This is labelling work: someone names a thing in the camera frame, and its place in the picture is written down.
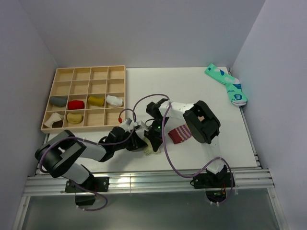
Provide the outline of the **pale green ankle sock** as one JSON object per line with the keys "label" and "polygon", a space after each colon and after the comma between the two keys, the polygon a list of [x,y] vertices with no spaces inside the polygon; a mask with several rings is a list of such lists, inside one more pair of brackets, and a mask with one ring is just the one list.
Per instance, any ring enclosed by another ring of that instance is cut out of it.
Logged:
{"label": "pale green ankle sock", "polygon": [[147,144],[147,146],[143,149],[143,152],[144,152],[145,156],[160,154],[160,150],[159,149],[157,151],[153,150],[153,147],[152,147],[149,139],[144,138],[143,141]]}

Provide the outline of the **tan maroon striped sock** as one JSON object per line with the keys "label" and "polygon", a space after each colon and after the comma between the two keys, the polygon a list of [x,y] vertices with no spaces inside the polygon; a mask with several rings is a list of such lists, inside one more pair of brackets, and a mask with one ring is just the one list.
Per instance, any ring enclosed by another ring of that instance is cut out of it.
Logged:
{"label": "tan maroon striped sock", "polygon": [[187,124],[180,125],[168,132],[174,144],[182,143],[192,137],[190,129]]}

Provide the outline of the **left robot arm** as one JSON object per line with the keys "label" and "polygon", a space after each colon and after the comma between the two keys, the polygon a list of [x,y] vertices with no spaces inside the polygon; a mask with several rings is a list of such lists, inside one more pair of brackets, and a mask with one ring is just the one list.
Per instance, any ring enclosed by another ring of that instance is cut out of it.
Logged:
{"label": "left robot arm", "polygon": [[78,158],[88,158],[97,162],[106,162],[119,150],[136,151],[147,147],[134,130],[117,126],[98,143],[77,138],[71,131],[64,130],[35,152],[35,158],[42,169],[53,178],[64,177],[82,191],[93,191],[97,184],[93,174]]}

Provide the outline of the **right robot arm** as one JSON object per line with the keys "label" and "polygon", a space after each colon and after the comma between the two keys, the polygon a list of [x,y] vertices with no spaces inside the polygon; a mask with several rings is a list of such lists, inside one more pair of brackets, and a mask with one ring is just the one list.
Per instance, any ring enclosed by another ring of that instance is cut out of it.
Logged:
{"label": "right robot arm", "polygon": [[188,128],[181,128],[179,134],[188,134],[202,144],[205,158],[212,162],[206,167],[208,183],[217,187],[224,181],[227,166],[219,146],[219,134],[221,123],[204,101],[196,103],[176,103],[168,99],[159,102],[151,102],[146,107],[146,113],[154,120],[149,130],[144,131],[153,148],[157,151],[163,144],[163,128],[169,118],[184,120]]}

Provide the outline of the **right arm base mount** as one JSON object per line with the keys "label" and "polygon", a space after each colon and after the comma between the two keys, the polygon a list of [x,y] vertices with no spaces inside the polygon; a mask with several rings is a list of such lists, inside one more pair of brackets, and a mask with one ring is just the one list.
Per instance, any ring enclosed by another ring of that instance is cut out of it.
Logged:
{"label": "right arm base mount", "polygon": [[232,172],[228,171],[226,165],[223,166],[222,170],[217,174],[206,170],[206,173],[200,173],[193,177],[190,181],[190,185],[194,189],[213,189],[206,191],[205,195],[209,203],[219,206],[227,198],[227,188],[229,188],[229,194],[235,187],[235,179]]}

